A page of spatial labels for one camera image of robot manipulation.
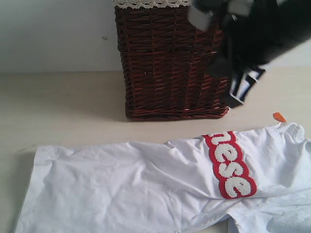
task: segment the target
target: wicker basket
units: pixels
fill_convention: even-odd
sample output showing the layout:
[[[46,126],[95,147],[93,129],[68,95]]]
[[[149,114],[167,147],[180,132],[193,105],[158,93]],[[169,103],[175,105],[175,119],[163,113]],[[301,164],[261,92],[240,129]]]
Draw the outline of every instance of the wicker basket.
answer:
[[[196,30],[188,8],[115,8],[126,116],[138,120],[221,118],[229,79],[206,73],[223,34]]]

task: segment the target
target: orange tag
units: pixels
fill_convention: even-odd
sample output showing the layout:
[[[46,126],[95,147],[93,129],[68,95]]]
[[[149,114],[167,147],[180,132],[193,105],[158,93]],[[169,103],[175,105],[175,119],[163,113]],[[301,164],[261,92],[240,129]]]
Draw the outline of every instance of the orange tag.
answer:
[[[273,113],[273,118],[279,122],[286,122],[281,113]]]

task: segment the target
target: table surface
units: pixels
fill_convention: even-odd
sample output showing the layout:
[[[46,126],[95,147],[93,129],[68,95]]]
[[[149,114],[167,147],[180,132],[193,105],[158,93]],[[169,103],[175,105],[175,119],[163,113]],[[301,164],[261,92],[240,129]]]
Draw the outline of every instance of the table surface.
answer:
[[[124,141],[163,143],[273,125],[272,113],[303,125],[311,137],[311,67],[274,69],[245,106],[219,120],[131,122],[124,114],[122,73],[0,76],[0,232],[11,233],[38,145],[77,147]],[[225,233],[226,222],[201,233]]]

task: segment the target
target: lace trim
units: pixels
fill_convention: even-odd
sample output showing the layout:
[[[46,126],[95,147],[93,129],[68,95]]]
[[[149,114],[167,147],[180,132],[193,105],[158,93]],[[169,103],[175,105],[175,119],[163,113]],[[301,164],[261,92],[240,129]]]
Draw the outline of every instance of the lace trim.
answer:
[[[113,6],[119,8],[164,8],[164,7],[178,7],[178,6],[189,6],[190,0],[112,0]]]

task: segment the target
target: red border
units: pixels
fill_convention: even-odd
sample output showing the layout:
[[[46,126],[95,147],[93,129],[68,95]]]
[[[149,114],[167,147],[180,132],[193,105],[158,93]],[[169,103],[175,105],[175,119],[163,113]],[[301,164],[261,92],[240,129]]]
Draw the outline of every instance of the red border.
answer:
[[[233,177],[242,177],[244,179],[246,179],[250,185],[251,185],[251,192],[250,194],[248,195],[245,195],[243,196],[237,189],[235,189],[236,193],[238,194],[237,197],[235,198],[246,198],[246,197],[251,197],[252,195],[254,195],[256,192],[257,192],[257,185],[254,181],[253,178],[251,178],[249,176],[249,169],[246,165],[246,163],[243,161],[243,152],[242,152],[242,149],[241,147],[236,143],[237,141],[237,137],[235,136],[234,132],[233,131],[229,131],[228,132],[231,136],[231,139],[229,141],[225,141],[225,142],[219,142],[219,144],[231,144],[238,152],[238,157],[236,160],[234,160],[234,162],[237,162],[239,163],[242,167],[243,167],[243,173],[242,175],[240,176],[237,176],[235,174],[233,174]],[[209,135],[204,135],[203,137],[205,138],[205,142],[206,144],[208,145],[209,147],[209,157],[213,163],[213,172],[215,174],[215,177],[219,180],[219,190],[220,190],[220,193],[221,195],[226,198],[226,199],[235,199],[235,198],[232,198],[230,197],[226,190],[225,190],[225,182],[228,178],[226,177],[223,177],[221,174],[219,174],[219,165],[221,163],[219,163],[216,158],[215,158],[215,150],[217,148],[217,145],[214,145],[212,143],[212,138],[214,137],[217,137],[217,136],[222,136],[223,134],[222,133],[219,133],[219,134],[215,134],[213,136],[209,136]],[[225,163],[228,165],[231,161],[227,160],[225,157]]]

